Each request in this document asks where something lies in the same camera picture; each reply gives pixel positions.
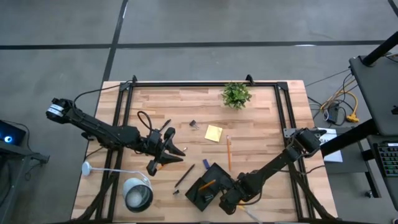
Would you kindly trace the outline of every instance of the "wooden table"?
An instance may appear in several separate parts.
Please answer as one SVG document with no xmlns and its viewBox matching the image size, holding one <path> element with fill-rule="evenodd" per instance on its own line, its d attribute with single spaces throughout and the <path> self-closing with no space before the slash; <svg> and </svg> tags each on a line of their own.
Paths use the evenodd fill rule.
<svg viewBox="0 0 398 224">
<path fill-rule="evenodd" d="M 104 82 L 103 87 L 118 83 Z M 288 81 L 288 84 L 297 126 L 312 128 L 314 123 L 303 81 Z M 137 118 L 136 114 L 139 110 L 150 115 L 155 128 L 160 128 L 167 119 L 171 119 L 169 126 L 176 129 L 174 144 L 180 149 L 188 147 L 188 150 L 183 162 L 167 164 L 156 173 L 155 177 L 150 177 L 154 189 L 154 200 L 144 212 L 132 213 L 126 208 L 122 196 L 123 183 L 126 179 L 134 177 L 134 174 L 121 173 L 114 222 L 252 222 L 252 219 L 240 210 L 233 215 L 225 214 L 218 206 L 218 198 L 221 193 L 204 212 L 199 211 L 185 197 L 185 192 L 197 178 L 205 173 L 203 159 L 207 159 L 210 164 L 216 162 L 228 171 L 227 134 L 232 139 L 233 168 L 230 174 L 233 178 L 236 178 L 240 172 L 250 172 L 261 168 L 283 150 L 274 89 L 249 87 L 249 92 L 253 95 L 251 102 L 247 102 L 246 108 L 243 110 L 236 111 L 223 105 L 220 87 L 135 88 L 129 125 L 137 126 L 141 135 L 148 133 L 147 128 Z M 108 124 L 112 123 L 117 95 L 117 88 L 102 91 L 96 118 Z M 199 130 L 188 125 L 193 119 L 197 121 Z M 220 142 L 212 142 L 204 138 L 209 124 L 223 128 Z M 99 144 L 91 142 L 87 153 L 97 148 L 99 148 Z M 102 150 L 90 156 L 88 160 L 93 167 L 103 167 L 105 157 L 106 150 Z M 151 157 L 137 155 L 133 150 L 125 149 L 122 169 L 139 170 L 147 174 L 146 165 L 149 160 Z M 180 193 L 173 195 L 174 185 L 192 164 L 196 164 L 196 166 L 180 184 Z M 306 170 L 322 164 L 323 159 L 320 152 L 305 160 Z M 94 172 L 89 177 L 81 177 L 72 218 L 81 215 L 92 202 L 100 189 L 101 177 L 102 172 Z M 329 213 L 336 216 L 325 168 L 317 169 L 309 174 L 308 181 L 312 192 L 320 203 Z M 261 200 L 248 208 L 262 221 L 296 221 L 297 216 L 292 196 L 289 174 L 279 172 L 267 180 Z M 305 210 L 302 193 L 300 198 Z M 107 206 L 105 203 L 104 217 L 108 210 Z"/>
</svg>

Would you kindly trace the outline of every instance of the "gray floor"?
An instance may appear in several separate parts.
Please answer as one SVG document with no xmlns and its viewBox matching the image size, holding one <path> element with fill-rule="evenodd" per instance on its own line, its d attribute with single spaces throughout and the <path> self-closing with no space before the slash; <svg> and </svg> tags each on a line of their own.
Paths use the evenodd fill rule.
<svg viewBox="0 0 398 224">
<path fill-rule="evenodd" d="M 122 0 L 0 0 L 0 45 L 109 44 Z M 120 43 L 206 41 L 381 40 L 398 28 L 385 0 L 130 0 Z M 373 45 L 327 47 L 238 47 L 121 49 L 110 80 L 232 80 L 250 73 L 257 80 L 301 79 L 306 83 L 348 68 L 348 59 Z M 51 156 L 25 183 L 12 223 L 67 220 L 86 149 L 81 131 L 45 118 L 53 97 L 74 98 L 98 88 L 109 50 L 0 50 L 0 119 L 32 131 L 33 150 Z M 307 88 L 325 101 L 345 74 Z M 370 118 L 358 89 L 357 115 Z M 94 114 L 98 94 L 78 106 Z M 321 117 L 317 126 L 328 126 Z M 362 174 L 330 175 L 339 217 L 389 223 L 398 217 L 381 177 L 382 198 L 368 199 Z"/>
</svg>

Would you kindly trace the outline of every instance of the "keyboard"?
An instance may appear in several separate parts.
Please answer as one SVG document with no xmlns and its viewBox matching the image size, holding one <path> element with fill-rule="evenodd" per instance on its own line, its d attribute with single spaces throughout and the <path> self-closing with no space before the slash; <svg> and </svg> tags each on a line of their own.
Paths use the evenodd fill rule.
<svg viewBox="0 0 398 224">
<path fill-rule="evenodd" d="M 386 177 L 398 177 L 398 143 L 378 144 L 377 149 L 384 171 L 382 174 Z"/>
</svg>

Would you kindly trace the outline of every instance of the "green plant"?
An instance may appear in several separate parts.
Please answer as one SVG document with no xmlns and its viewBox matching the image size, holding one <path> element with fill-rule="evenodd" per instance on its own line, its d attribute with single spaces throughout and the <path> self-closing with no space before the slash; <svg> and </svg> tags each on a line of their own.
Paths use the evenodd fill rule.
<svg viewBox="0 0 398 224">
<path fill-rule="evenodd" d="M 230 108 L 242 109 L 244 103 L 250 101 L 251 95 L 248 88 L 243 83 L 228 83 L 225 85 L 224 93 L 221 94 L 224 99 L 224 105 Z"/>
</svg>

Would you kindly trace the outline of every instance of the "yellow pencil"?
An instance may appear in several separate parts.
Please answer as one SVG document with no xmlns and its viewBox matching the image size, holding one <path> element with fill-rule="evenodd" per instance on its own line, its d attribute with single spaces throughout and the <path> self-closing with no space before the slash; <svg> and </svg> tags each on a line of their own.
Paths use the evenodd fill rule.
<svg viewBox="0 0 398 224">
<path fill-rule="evenodd" d="M 227 149 L 228 149 L 228 168 L 229 168 L 229 171 L 232 170 L 232 164 L 231 164 L 231 147 L 230 147 L 230 145 L 231 145 L 231 138 L 230 138 L 230 136 L 226 136 L 226 147 L 227 147 Z"/>
<path fill-rule="evenodd" d="M 207 187 L 209 187 L 211 184 L 214 184 L 215 182 L 216 182 L 216 180 L 210 181 L 209 183 L 207 183 L 207 184 L 201 186 L 201 187 L 199 188 L 198 191 L 201 191 L 201 190 L 203 190 L 203 189 L 206 189 Z"/>
</svg>

